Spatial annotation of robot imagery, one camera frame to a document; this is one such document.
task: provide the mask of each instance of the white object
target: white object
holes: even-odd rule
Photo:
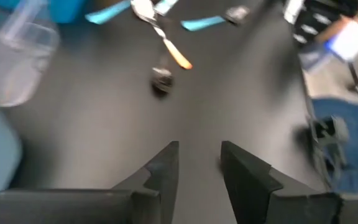
[[[319,23],[322,23],[322,24],[325,24],[325,25],[330,25],[332,23],[332,21],[330,21],[327,17],[321,15],[321,14],[318,14],[318,13],[314,13],[313,14],[313,17],[319,22]]]
[[[358,55],[358,23],[350,21],[345,28],[327,44],[340,59],[351,62]]]
[[[305,32],[308,33],[308,34],[313,34],[313,35],[317,35],[317,34],[318,34],[317,30],[316,30],[315,28],[311,27],[311,26],[308,26],[308,25],[303,24],[303,25],[301,26],[301,28],[303,29],[303,31],[305,31]]]
[[[143,20],[153,19],[155,16],[154,5],[149,0],[131,0],[134,12]]]
[[[0,106],[29,100],[58,45],[45,0],[22,0],[0,11]]]
[[[284,9],[284,19],[289,23],[294,24],[302,10],[304,1],[305,0],[289,0]]]

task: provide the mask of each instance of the utensil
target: utensil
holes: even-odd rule
[[[181,25],[188,31],[198,31],[207,27],[230,21],[239,23],[243,18],[248,15],[248,9],[244,6],[236,6],[226,11],[226,18],[223,16],[213,16],[202,19],[194,19],[189,21],[181,21]]]
[[[162,38],[165,46],[171,53],[172,57],[177,61],[177,63],[185,68],[191,69],[192,64],[183,56],[180,51],[174,46],[174,44],[168,40],[164,31],[157,24],[157,13],[154,11],[154,6],[152,1],[150,0],[131,0],[131,6],[135,12],[135,14],[141,18],[143,21],[151,24],[156,31],[156,33]]]
[[[130,6],[130,0],[124,0],[98,12],[89,13],[85,15],[85,18],[95,24],[104,24],[116,15],[120,14],[125,9],[130,8]]]
[[[173,86],[173,75],[168,69],[168,56],[168,49],[162,44],[160,61],[158,65],[152,69],[152,85],[164,93],[169,93]]]

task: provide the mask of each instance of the black object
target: black object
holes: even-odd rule
[[[317,192],[229,141],[221,163],[237,223],[358,223],[358,195]]]
[[[173,76],[171,72],[163,67],[154,67],[152,85],[164,93],[170,92],[173,86]]]
[[[239,25],[244,23],[244,19],[248,16],[248,14],[249,9],[247,7],[236,6],[228,9],[224,15],[224,18],[235,25]]]
[[[337,116],[314,121],[311,126],[315,133],[315,151],[318,151],[314,152],[315,166],[327,186],[335,187],[347,166],[342,145],[349,139],[349,130],[345,121]],[[332,177],[328,170],[334,171]]]
[[[7,190],[0,224],[171,223],[178,183],[178,142],[112,190]]]

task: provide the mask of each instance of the floor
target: floor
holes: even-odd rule
[[[354,63],[358,74],[358,57]],[[353,79],[345,63],[329,56],[324,65],[304,71],[306,84],[313,98],[335,97],[358,104],[358,94],[348,90]]]

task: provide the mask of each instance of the small metal object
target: small metal object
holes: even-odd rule
[[[226,11],[225,18],[227,21],[239,25],[242,24],[249,14],[249,9],[245,6],[231,7]]]
[[[163,67],[154,67],[152,85],[156,89],[168,93],[173,86],[173,76],[171,72]]]

